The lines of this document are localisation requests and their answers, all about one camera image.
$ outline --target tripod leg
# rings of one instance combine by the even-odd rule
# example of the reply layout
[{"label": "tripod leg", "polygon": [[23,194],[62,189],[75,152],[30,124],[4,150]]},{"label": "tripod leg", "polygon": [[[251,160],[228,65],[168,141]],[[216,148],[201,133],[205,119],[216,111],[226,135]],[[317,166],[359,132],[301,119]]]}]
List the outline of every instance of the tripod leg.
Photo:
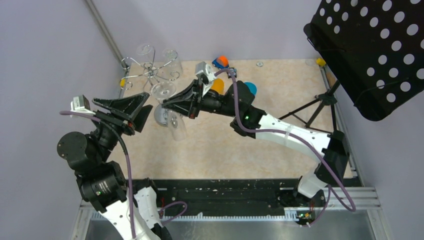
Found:
[{"label": "tripod leg", "polygon": [[309,102],[309,103],[307,103],[307,104],[299,107],[298,109],[296,109],[294,111],[291,111],[291,112],[287,113],[286,115],[280,117],[279,120],[283,120],[283,119],[287,118],[288,116],[291,116],[291,115],[293,115],[293,114],[295,114],[295,113],[297,113],[299,111],[302,111],[303,109],[305,109],[305,108],[307,108],[307,107],[311,106],[312,104],[315,104],[315,103],[317,103],[319,101],[320,101],[319,99],[315,99],[315,100],[313,100],[313,101],[311,101],[311,102]]},{"label": "tripod leg", "polygon": [[307,121],[305,128],[309,128],[312,124],[312,122],[317,118],[318,114],[320,114],[321,110],[324,108],[324,103],[321,102],[319,106],[316,108],[315,112],[310,117],[309,121]]},{"label": "tripod leg", "polygon": [[331,120],[332,120],[332,129],[334,131],[337,130],[337,122],[336,122],[336,110],[334,105],[331,105]]}]

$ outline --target blue toy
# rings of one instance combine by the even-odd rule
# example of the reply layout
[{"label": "blue toy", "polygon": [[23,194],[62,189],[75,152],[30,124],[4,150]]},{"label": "blue toy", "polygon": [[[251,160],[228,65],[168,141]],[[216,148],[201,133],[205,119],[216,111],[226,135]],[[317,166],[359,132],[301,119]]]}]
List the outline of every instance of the blue toy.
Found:
[{"label": "blue toy", "polygon": [[237,69],[235,67],[229,67],[229,69],[232,70],[232,72],[234,73],[234,77],[237,78]]},{"label": "blue toy", "polygon": [[212,65],[215,68],[219,68],[219,69],[227,69],[227,68],[230,67],[230,65],[228,63],[228,59],[224,55],[219,56],[215,60],[213,60]]}]

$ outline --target table surface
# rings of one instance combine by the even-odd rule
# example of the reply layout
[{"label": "table surface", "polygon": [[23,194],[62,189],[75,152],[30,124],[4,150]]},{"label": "table surface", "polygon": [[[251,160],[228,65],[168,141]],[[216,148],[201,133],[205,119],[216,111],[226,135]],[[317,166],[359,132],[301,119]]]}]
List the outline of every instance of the table surface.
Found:
[{"label": "table surface", "polygon": [[[200,61],[183,61],[183,74],[174,81],[177,93],[185,89],[195,76],[195,65]],[[232,60],[237,68],[237,79],[257,86],[253,105],[278,118],[312,101],[315,95],[326,91],[318,65],[309,66],[305,59]],[[143,73],[137,64],[129,75]],[[225,90],[231,85],[226,74],[219,76]],[[133,87],[125,97],[143,92],[146,77],[130,78]],[[150,97],[146,105],[154,107],[158,101]],[[311,117],[318,104],[297,115],[304,120]],[[175,141],[167,127],[156,123],[151,112],[141,133],[123,136],[131,160],[134,179],[266,179],[299,178],[317,163],[300,152],[274,142],[242,137],[230,127],[231,117],[200,112],[196,119],[184,118],[187,138]],[[303,127],[303,123],[290,116],[284,120]],[[325,107],[312,127],[332,131],[331,110]],[[116,146],[110,160],[118,162],[127,177],[126,161],[122,149]],[[350,166],[345,178],[351,178]]]}]

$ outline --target hole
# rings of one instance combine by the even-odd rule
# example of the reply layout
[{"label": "hole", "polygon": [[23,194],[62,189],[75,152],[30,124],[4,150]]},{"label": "hole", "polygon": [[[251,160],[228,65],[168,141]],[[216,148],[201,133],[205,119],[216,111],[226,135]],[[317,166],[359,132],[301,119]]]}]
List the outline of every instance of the hole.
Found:
[{"label": "hole", "polygon": [[386,99],[389,103],[393,103],[396,100],[396,96],[393,93],[389,93],[387,94]]},{"label": "hole", "polygon": [[360,15],[362,17],[365,17],[368,14],[368,7],[364,6],[363,8],[361,8],[360,10]]},{"label": "hole", "polygon": [[385,55],[381,55],[381,56],[378,58],[378,63],[379,63],[379,64],[381,64],[381,65],[386,64],[386,63],[387,63],[387,57],[386,57]]},{"label": "hole", "polygon": [[385,84],[385,82],[383,80],[378,80],[376,85],[379,89],[383,89],[384,84]]},{"label": "hole", "polygon": [[343,21],[348,20],[348,18],[349,18],[349,13],[347,13],[347,12],[344,12],[344,13],[341,15],[341,19],[342,19]]},{"label": "hole", "polygon": [[374,76],[374,74],[376,73],[376,71],[374,70],[374,68],[372,68],[372,67],[370,67],[370,68],[368,68],[367,70],[366,70],[366,74],[368,75],[368,76]]},{"label": "hole", "polygon": [[412,54],[406,54],[405,57],[403,58],[403,62],[406,65],[412,64],[414,62],[414,60],[415,60],[415,57]]},{"label": "hole", "polygon": [[339,27],[339,26],[335,26],[335,27],[334,27],[334,33],[335,33],[335,34],[340,33],[340,27]]},{"label": "hole", "polygon": [[389,37],[389,34],[390,34],[390,31],[387,28],[385,28],[385,29],[381,30],[380,37],[382,39],[386,39],[386,38]]},{"label": "hole", "polygon": [[394,41],[392,44],[391,44],[391,49],[393,50],[393,51],[399,51],[399,49],[401,49],[401,47],[402,47],[402,43],[400,42],[400,41]]},{"label": "hole", "polygon": [[402,84],[400,84],[400,90],[405,93],[408,92],[409,90],[411,90],[411,84],[407,81],[402,82]]},{"label": "hole", "polygon": [[417,24],[411,24],[411,25],[409,25],[409,27],[406,29],[406,33],[409,36],[415,35],[416,33],[418,33],[418,25]]},{"label": "hole", "polygon": [[340,4],[338,4],[338,3],[336,3],[336,4],[334,4],[334,12],[338,12],[339,10],[340,10]]},{"label": "hole", "polygon": [[396,23],[400,23],[400,22],[402,22],[404,19],[405,19],[405,13],[404,13],[403,11],[400,11],[400,12],[398,12],[398,13],[396,13],[396,14],[394,15],[394,21],[395,21]]},{"label": "hole", "polygon": [[371,18],[371,20],[369,21],[369,25],[374,28],[375,26],[377,26],[377,24],[379,24],[379,19],[376,17]]},{"label": "hole", "polygon": [[392,8],[392,1],[387,0],[383,3],[383,11],[389,11]]},{"label": "hole", "polygon": [[398,76],[398,74],[399,74],[399,71],[398,71],[398,69],[397,68],[391,68],[389,71],[388,71],[388,75],[390,76],[390,77],[392,77],[392,78],[396,78],[397,76]]},{"label": "hole", "polygon": [[424,68],[421,68],[420,70],[416,71],[416,77],[421,80],[424,79]]}]

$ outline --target metal pole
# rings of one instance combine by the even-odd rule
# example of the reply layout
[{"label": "metal pole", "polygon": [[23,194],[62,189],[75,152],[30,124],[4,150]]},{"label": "metal pole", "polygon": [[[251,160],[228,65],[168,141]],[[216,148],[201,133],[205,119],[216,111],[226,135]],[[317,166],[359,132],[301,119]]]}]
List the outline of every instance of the metal pole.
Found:
[{"label": "metal pole", "polygon": [[117,44],[112,38],[112,35],[109,32],[105,22],[103,21],[102,16],[100,15],[99,11],[97,11],[96,5],[94,4],[93,0],[83,0],[83,1],[85,2],[91,15],[93,16],[94,22],[98,26],[98,29],[100,30],[101,35],[103,35],[104,39],[106,40],[106,43],[109,45],[109,48],[112,51],[113,55],[115,56],[116,60],[119,62],[119,64],[121,64],[121,60],[124,59],[124,57],[122,56],[121,51],[119,50]]},{"label": "metal pole", "polygon": [[291,112],[287,113],[286,115],[280,117],[279,120],[283,120],[283,119],[287,118],[288,116],[294,115],[295,113],[297,113],[299,111],[302,111],[303,109],[305,109],[305,108],[307,108],[307,107],[309,107],[309,106],[311,106],[311,105],[313,105],[315,103],[318,103],[319,101],[320,101],[319,99],[315,99],[315,100],[313,100],[313,101],[311,101],[311,102],[309,102],[309,103],[307,103],[307,104],[299,107],[298,109],[296,109],[294,111],[291,111]]}]

